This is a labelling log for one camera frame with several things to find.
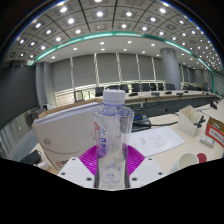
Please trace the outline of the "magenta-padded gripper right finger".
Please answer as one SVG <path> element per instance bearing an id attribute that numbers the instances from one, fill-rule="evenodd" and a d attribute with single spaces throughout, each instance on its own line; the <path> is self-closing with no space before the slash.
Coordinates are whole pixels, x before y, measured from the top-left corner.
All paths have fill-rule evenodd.
<path id="1" fill-rule="evenodd" d="M 164 171 L 154 159 L 144 157 L 132 146 L 127 149 L 126 173 L 130 189 L 146 186 L 165 176 Z"/>

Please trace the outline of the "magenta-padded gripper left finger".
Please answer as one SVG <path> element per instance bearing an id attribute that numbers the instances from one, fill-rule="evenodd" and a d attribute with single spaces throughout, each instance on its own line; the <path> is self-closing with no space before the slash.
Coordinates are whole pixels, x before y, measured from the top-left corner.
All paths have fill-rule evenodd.
<path id="1" fill-rule="evenodd" d="M 88 149 L 80 157 L 71 157 L 58 176 L 78 186 L 93 189 L 97 174 L 97 148 Z"/>

